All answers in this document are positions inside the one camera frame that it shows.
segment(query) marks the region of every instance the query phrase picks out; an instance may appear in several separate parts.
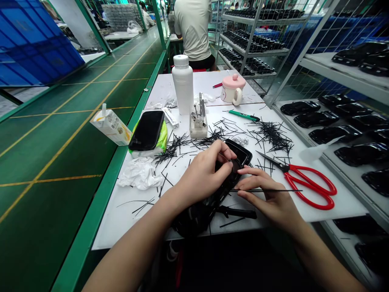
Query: right hand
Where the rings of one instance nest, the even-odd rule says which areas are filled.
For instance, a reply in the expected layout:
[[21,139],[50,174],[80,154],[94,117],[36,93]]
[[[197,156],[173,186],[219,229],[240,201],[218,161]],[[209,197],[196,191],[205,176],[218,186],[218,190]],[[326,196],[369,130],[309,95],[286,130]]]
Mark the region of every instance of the right hand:
[[245,190],[262,189],[285,189],[284,185],[275,182],[270,175],[258,168],[247,165],[238,170],[240,175],[251,174],[237,183],[235,189],[239,189],[238,196],[246,199],[260,210],[276,226],[291,235],[297,235],[299,228],[305,221],[297,210],[291,195],[288,192],[265,192],[266,201],[260,199]]

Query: scissors blade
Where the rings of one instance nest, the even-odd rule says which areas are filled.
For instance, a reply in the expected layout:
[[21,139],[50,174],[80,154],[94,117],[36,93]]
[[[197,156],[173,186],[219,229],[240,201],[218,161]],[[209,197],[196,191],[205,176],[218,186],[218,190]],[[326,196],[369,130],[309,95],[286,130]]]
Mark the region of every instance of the scissors blade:
[[265,157],[267,160],[269,160],[271,163],[273,163],[275,166],[277,166],[279,169],[281,169],[282,171],[284,171],[284,168],[285,168],[285,165],[274,160],[273,158],[270,158],[269,156],[257,151],[258,154],[262,155],[263,157]]

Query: white cloth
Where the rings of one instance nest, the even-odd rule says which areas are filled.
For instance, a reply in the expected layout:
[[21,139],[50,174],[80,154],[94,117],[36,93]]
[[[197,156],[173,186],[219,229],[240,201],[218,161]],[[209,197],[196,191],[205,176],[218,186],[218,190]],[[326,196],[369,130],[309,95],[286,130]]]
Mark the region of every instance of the white cloth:
[[152,27],[155,24],[154,20],[151,19],[151,16],[143,9],[142,9],[142,13],[143,13],[143,20],[145,22],[146,29],[149,29],[150,27]]
[[133,186],[142,191],[162,184],[161,175],[154,176],[155,167],[151,157],[141,157],[131,160],[121,175],[118,185],[121,187]]
[[211,55],[208,22],[212,19],[210,0],[177,0],[174,4],[177,35],[184,39],[184,54],[189,61],[201,61]]

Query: small box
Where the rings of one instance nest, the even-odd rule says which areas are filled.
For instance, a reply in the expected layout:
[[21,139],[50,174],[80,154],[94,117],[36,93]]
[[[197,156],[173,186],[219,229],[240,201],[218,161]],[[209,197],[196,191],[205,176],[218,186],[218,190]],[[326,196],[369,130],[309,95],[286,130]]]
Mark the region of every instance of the small box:
[[100,130],[109,139],[119,146],[126,146],[131,140],[131,131],[111,109],[97,112],[90,120],[90,123]]
[[180,126],[167,107],[163,107],[161,110],[165,114],[165,121],[171,123],[173,129],[176,129]]

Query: smartphone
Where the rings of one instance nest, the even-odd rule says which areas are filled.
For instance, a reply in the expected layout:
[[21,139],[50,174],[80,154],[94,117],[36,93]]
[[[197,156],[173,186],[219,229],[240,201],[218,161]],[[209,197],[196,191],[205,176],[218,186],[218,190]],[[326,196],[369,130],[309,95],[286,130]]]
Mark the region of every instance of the smartphone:
[[161,133],[163,111],[146,111],[142,114],[131,137],[128,148],[135,151],[153,150]]
[[[241,175],[237,170],[242,169],[244,165],[250,164],[252,159],[252,153],[250,151],[230,139],[227,139],[225,143],[237,156],[233,160],[233,170],[209,198],[190,206],[174,220],[173,228],[185,238],[197,236],[207,229],[215,215],[216,209],[239,181]],[[223,163],[216,161],[215,171],[219,170],[222,165]]]

